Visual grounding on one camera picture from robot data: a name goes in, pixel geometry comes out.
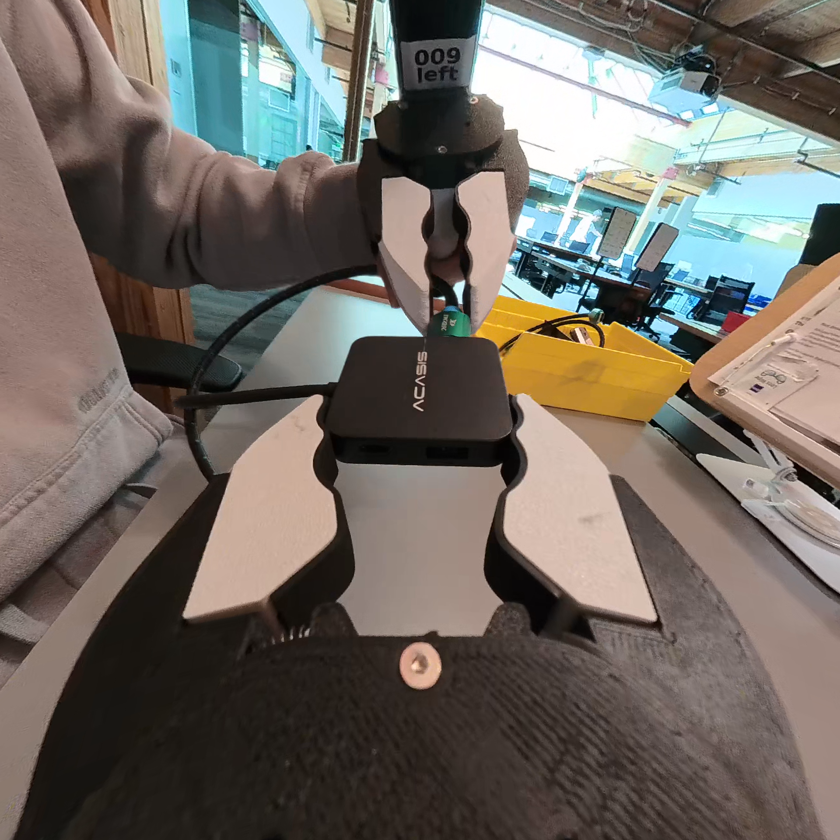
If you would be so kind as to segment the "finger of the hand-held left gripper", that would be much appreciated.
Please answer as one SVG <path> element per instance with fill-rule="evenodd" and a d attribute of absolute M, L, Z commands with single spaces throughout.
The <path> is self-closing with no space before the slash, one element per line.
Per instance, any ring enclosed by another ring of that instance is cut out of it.
<path fill-rule="evenodd" d="M 479 329 L 499 296 L 516 241 L 509 224 L 504 173 L 484 171 L 459 183 L 455 204 L 465 229 L 465 308 L 470 327 Z"/>
<path fill-rule="evenodd" d="M 395 303 L 420 333 L 427 333 L 433 310 L 424 235 L 432 215 L 432 193 L 424 185 L 404 176 L 382 181 L 381 266 Z"/>

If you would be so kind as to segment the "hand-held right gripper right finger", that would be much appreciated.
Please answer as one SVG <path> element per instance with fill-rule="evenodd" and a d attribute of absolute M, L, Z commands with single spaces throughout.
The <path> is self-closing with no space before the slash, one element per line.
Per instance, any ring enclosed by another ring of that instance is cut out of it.
<path fill-rule="evenodd" d="M 608 469 L 530 396 L 513 396 L 511 413 L 505 488 L 486 546 L 491 590 L 524 606 L 536 632 L 594 618 L 655 626 L 655 602 Z"/>

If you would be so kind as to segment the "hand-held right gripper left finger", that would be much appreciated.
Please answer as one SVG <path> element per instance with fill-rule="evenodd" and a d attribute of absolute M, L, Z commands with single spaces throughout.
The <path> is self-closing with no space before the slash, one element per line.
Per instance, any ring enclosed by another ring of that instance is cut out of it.
<path fill-rule="evenodd" d="M 349 588 L 354 549 L 327 407 L 325 396 L 310 396 L 231 468 L 184 606 L 187 623 L 257 616 L 311 624 Z"/>

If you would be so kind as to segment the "yellow plastic bin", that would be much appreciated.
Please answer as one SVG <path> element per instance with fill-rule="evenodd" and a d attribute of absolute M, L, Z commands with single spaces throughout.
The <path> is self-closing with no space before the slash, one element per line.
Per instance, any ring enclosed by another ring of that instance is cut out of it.
<path fill-rule="evenodd" d="M 604 346 L 569 339 L 602 331 Z M 693 364 L 619 323 L 499 296 L 478 331 L 495 343 L 508 392 L 544 406 L 647 422 L 688 382 Z"/>

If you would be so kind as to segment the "black adapter hub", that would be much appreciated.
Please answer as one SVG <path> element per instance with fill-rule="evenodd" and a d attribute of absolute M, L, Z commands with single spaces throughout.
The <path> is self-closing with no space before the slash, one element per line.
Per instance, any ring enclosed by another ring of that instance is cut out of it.
<path fill-rule="evenodd" d="M 357 339 L 324 426 L 347 464 L 498 466 L 513 428 L 498 348 L 482 338 Z"/>

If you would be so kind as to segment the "person's left forearm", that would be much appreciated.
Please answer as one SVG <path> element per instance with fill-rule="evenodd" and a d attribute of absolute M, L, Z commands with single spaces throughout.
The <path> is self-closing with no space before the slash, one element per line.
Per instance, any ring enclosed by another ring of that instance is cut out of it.
<path fill-rule="evenodd" d="M 142 152 L 110 257 L 136 279 L 260 291 L 375 262 L 353 164 L 307 152 L 271 172 L 162 127 Z"/>

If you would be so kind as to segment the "beige desk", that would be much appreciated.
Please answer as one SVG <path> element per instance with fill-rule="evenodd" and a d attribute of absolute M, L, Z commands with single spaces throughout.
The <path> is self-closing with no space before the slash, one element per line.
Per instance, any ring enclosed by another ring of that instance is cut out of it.
<path fill-rule="evenodd" d="M 371 297 L 311 292 L 243 382 L 246 389 L 335 381 L 353 341 L 414 335 Z M 719 484 L 657 429 L 553 411 L 636 491 L 729 603 L 770 674 L 794 731 L 816 813 L 838 838 L 838 602 Z M 49 719 L 110 602 L 205 483 L 182 456 L 1 695 L 2 838 L 13 838 Z M 483 552 L 503 489 L 499 469 L 341 465 L 356 552 L 343 595 L 365 634 L 483 630 L 497 605 Z"/>

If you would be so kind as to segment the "person's left hand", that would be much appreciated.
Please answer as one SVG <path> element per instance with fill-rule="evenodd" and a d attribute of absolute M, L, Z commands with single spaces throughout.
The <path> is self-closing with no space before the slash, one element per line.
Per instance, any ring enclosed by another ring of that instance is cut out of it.
<path fill-rule="evenodd" d="M 457 248 L 447 257 L 428 255 L 426 259 L 426 270 L 430 280 L 441 280 L 452 287 L 460 282 L 466 281 L 461 265 L 460 248 Z"/>

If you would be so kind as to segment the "white board on stand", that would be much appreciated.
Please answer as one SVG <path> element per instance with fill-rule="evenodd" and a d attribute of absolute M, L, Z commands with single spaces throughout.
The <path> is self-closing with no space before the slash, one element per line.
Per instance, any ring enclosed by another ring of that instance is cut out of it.
<path fill-rule="evenodd" d="M 635 261 L 635 270 L 654 271 L 666 257 L 679 236 L 679 229 L 659 223 Z"/>
<path fill-rule="evenodd" d="M 637 215 L 620 206 L 610 212 L 595 254 L 598 259 L 618 259 L 637 223 Z"/>

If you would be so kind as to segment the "white stand base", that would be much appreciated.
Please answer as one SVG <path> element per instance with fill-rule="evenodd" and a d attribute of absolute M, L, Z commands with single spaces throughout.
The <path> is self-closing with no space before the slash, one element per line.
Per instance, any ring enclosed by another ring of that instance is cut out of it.
<path fill-rule="evenodd" d="M 775 502 L 763 498 L 762 485 L 770 482 L 774 475 L 771 469 L 714 455 L 701 454 L 696 459 L 699 465 L 735 497 L 750 516 L 783 543 L 806 569 L 838 592 L 838 547 L 820 540 L 813 531 L 803 529 L 795 518 L 786 517 Z"/>

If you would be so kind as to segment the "wooden document stand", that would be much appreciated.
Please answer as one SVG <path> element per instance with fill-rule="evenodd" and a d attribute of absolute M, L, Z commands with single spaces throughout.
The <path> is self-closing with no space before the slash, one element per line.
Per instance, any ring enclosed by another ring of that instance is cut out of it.
<path fill-rule="evenodd" d="M 696 363 L 704 402 L 838 488 L 838 268 L 835 255 Z"/>

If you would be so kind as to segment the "black office chair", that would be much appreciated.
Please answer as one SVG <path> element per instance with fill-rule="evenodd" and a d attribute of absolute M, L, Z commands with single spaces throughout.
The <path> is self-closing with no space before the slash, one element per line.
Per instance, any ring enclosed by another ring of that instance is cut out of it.
<path fill-rule="evenodd" d="M 722 325 L 729 313 L 743 313 L 753 288 L 750 281 L 721 276 L 712 290 L 703 321 Z"/>

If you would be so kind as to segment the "ceiling projector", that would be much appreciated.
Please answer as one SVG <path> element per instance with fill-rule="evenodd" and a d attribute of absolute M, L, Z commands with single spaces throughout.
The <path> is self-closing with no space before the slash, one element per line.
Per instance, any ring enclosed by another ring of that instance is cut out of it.
<path fill-rule="evenodd" d="M 675 58 L 673 66 L 654 83 L 647 102 L 678 117 L 713 105 L 720 88 L 716 60 L 698 45 Z"/>

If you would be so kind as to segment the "printed paper sheet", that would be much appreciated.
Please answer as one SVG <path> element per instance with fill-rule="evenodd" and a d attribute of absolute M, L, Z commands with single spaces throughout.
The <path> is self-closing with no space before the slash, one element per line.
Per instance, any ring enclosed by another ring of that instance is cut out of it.
<path fill-rule="evenodd" d="M 710 377 L 815 440 L 839 444 L 839 278 Z"/>

